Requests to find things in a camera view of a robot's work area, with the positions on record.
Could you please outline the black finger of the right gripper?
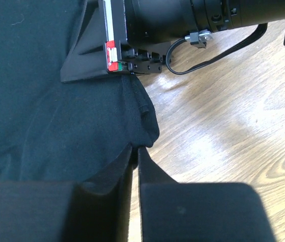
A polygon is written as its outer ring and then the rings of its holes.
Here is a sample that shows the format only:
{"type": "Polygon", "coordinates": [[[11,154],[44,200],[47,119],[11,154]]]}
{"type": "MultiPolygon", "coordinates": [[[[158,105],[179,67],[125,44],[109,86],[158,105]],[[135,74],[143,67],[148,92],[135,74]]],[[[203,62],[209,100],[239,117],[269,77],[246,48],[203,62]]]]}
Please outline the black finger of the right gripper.
{"type": "Polygon", "coordinates": [[[84,1],[75,41],[60,71],[61,82],[107,77],[105,43],[103,3],[84,1]]]}

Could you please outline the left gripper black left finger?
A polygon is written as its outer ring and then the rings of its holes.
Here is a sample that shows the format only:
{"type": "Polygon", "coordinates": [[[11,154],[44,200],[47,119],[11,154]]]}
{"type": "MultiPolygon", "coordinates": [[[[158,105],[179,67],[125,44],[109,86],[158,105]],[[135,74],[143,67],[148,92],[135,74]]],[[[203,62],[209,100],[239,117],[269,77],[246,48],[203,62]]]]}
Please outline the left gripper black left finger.
{"type": "Polygon", "coordinates": [[[127,241],[131,155],[84,182],[0,182],[0,241],[127,241]]]}

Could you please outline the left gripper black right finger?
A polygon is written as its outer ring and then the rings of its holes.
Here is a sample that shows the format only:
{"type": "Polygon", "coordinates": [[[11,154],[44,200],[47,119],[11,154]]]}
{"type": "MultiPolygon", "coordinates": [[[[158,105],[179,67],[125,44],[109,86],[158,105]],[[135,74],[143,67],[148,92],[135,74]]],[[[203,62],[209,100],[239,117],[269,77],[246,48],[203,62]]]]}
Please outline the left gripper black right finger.
{"type": "Polygon", "coordinates": [[[179,183],[138,150],[143,241],[275,241],[257,192],[245,183],[179,183]]]}

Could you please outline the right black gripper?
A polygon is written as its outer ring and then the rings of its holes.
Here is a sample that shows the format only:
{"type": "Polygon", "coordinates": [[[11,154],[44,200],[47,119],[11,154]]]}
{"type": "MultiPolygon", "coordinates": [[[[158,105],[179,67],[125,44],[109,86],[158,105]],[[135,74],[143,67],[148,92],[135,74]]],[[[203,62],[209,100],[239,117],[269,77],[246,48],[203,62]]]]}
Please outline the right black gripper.
{"type": "Polygon", "coordinates": [[[206,48],[213,33],[255,26],[247,38],[190,68],[206,67],[260,39],[269,22],[285,19],[285,1],[102,1],[108,73],[146,75],[169,66],[187,42],[206,48]]]}

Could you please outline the black t shirt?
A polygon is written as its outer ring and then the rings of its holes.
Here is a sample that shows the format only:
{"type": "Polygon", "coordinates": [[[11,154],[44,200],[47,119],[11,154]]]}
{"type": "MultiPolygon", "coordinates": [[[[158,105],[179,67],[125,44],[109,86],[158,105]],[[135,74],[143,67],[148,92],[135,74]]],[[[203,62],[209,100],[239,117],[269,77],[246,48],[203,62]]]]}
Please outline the black t shirt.
{"type": "Polygon", "coordinates": [[[159,137],[136,76],[61,82],[84,1],[0,1],[0,180],[86,180],[159,137]]]}

